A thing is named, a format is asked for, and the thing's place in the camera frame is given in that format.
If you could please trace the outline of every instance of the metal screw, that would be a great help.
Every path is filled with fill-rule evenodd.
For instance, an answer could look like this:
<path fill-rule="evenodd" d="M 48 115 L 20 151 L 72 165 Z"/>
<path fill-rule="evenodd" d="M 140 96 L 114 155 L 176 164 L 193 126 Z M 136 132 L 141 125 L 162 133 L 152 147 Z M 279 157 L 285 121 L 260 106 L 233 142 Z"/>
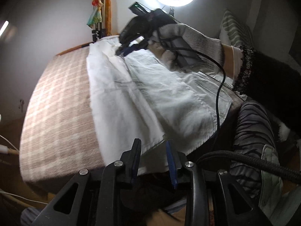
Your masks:
<path fill-rule="evenodd" d="M 80 169 L 80 171 L 79 171 L 79 174 L 80 175 L 86 175 L 86 174 L 88 174 L 88 169 L 86 169 L 86 168 L 83 168 L 83 169 Z"/>
<path fill-rule="evenodd" d="M 121 167 L 123 165 L 123 162 L 122 161 L 115 161 L 114 162 L 114 166 L 115 167 Z"/>
<path fill-rule="evenodd" d="M 219 170 L 219 175 L 226 175 L 228 172 L 226 170 Z"/>
<path fill-rule="evenodd" d="M 187 161 L 184 163 L 186 167 L 193 167 L 195 164 L 192 161 Z"/>

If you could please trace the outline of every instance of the black sleeve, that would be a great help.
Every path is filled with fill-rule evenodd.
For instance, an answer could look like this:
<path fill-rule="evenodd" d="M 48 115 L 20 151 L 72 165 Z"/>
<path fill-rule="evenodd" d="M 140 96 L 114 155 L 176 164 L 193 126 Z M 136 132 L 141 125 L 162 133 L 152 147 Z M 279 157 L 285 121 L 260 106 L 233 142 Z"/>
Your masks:
<path fill-rule="evenodd" d="M 301 136 L 301 75 L 285 63 L 241 47 L 243 65 L 233 91 L 261 103 Z"/>

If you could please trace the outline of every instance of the white towel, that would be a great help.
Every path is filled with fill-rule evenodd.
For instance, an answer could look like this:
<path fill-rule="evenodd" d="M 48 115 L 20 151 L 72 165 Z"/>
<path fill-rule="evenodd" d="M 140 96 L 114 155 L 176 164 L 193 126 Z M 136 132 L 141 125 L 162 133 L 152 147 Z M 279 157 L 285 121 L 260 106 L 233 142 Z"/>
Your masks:
<path fill-rule="evenodd" d="M 100 151 L 107 165 L 129 150 L 134 138 L 140 138 L 139 173 L 166 171 L 164 134 L 166 139 L 173 140 L 178 151 L 187 155 L 216 131 L 218 85 L 201 72 L 169 71 L 148 50 L 132 52 L 124 59 L 117 57 L 114 54 L 119 45 L 118 37 L 105 37 L 90 45 L 87 57 L 91 108 Z M 221 91 L 221 123 L 231 102 Z"/>

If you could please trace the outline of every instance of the power cord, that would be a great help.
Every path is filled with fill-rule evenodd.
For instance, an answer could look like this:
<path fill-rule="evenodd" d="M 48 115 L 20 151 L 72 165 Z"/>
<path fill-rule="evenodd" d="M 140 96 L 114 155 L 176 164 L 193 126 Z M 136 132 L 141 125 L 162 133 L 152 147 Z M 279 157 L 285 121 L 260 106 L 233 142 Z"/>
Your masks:
<path fill-rule="evenodd" d="M 216 125 L 217 125 L 217 129 L 216 129 L 216 136 L 215 136 L 215 139 L 214 139 L 214 142 L 211 146 L 211 149 L 210 151 L 212 151 L 214 149 L 214 146 L 215 146 L 215 143 L 216 143 L 216 140 L 217 140 L 217 137 L 218 137 L 218 134 L 219 134 L 219 129 L 220 129 L 220 119 L 219 119 L 219 93 L 222 89 L 222 86 L 224 85 L 225 83 L 225 80 L 226 80 L 226 72 L 224 70 L 224 68 L 218 63 L 216 62 L 214 59 L 210 58 L 209 56 L 201 53 L 201 52 L 198 52 L 192 48 L 185 48 L 185 47 L 167 47 L 166 45 L 163 44 L 162 42 L 162 39 L 161 39 L 161 36 L 160 36 L 160 31 L 159 31 L 159 28 L 157 28 L 157 33 L 158 33 L 158 38 L 159 38 L 159 42 L 160 42 L 160 45 L 166 49 L 166 50 L 185 50 L 185 51 L 190 51 L 190 52 L 193 52 L 193 53 L 196 53 L 208 60 L 210 60 L 212 63 L 216 64 L 220 70 L 222 71 L 223 73 L 223 80 L 221 82 L 221 84 L 219 85 L 219 89 L 217 90 L 217 93 L 216 93 L 216 100 L 215 100 L 215 110 L 216 110 Z"/>
<path fill-rule="evenodd" d="M 196 163 L 202 163 L 204 161 L 210 160 L 212 158 L 226 158 L 232 161 L 237 161 L 243 164 L 246 164 L 251 167 L 255 167 L 259 170 L 272 173 L 276 176 L 281 177 L 282 179 L 289 180 L 291 182 L 301 184 L 301 173 L 288 169 L 286 167 L 273 164 L 266 160 L 261 160 L 254 158 L 250 155 L 237 154 L 233 151 L 228 150 L 219 150 L 206 153 L 197 159 Z"/>
<path fill-rule="evenodd" d="M 190 51 L 190 52 L 194 52 L 208 60 L 210 60 L 211 62 L 213 62 L 214 64 L 216 64 L 222 71 L 223 73 L 223 80 L 219 86 L 219 89 L 217 90 L 216 93 L 216 122 L 217 122 L 217 131 L 216 131 L 216 136 L 213 142 L 213 145 L 211 146 L 210 152 L 206 153 L 205 155 L 202 155 L 200 158 L 197 159 L 196 163 L 203 162 L 212 158 L 227 158 L 227 159 L 231 159 L 233 161 L 238 161 L 240 163 L 244 163 L 246 165 L 258 168 L 259 170 L 263 170 L 266 171 L 268 173 L 272 173 L 276 176 L 279 176 L 283 179 L 289 180 L 291 182 L 297 183 L 297 184 L 301 184 L 301 173 L 300 172 L 296 172 L 294 170 L 288 169 L 286 167 L 282 167 L 280 165 L 276 165 L 273 164 L 269 161 L 264 161 L 258 158 L 254 158 L 252 156 L 249 155 L 242 155 L 242 154 L 237 154 L 233 151 L 225 151 L 225 150 L 220 150 L 220 151 L 213 151 L 218 134 L 219 134 L 219 129 L 220 129 L 220 120 L 219 120 L 219 93 L 222 89 L 222 86 L 225 82 L 226 79 L 226 73 L 225 70 L 223 69 L 223 67 L 217 63 L 214 59 L 210 58 L 209 56 L 198 52 L 196 50 L 193 50 L 191 48 L 184 48 L 184 47 L 167 47 L 166 45 L 163 44 L 161 36 L 160 36 L 160 30 L 159 28 L 157 28 L 157 33 L 158 33 L 158 38 L 159 38 L 159 42 L 160 45 L 166 49 L 166 50 L 185 50 L 185 51 Z"/>
<path fill-rule="evenodd" d="M 0 137 L 2 137 L 5 141 L 7 141 L 11 146 L 13 146 L 13 148 L 17 151 L 19 151 L 10 141 L 8 141 L 5 137 L 3 137 L 2 135 L 0 135 Z"/>

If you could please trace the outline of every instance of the pillow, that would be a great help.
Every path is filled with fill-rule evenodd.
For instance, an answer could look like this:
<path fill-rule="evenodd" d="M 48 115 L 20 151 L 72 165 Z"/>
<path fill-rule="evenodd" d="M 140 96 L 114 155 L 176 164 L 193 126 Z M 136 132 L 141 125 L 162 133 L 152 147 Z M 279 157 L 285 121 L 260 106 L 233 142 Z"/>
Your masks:
<path fill-rule="evenodd" d="M 228 9 L 225 9 L 219 39 L 228 46 L 254 47 L 250 28 L 239 22 Z"/>

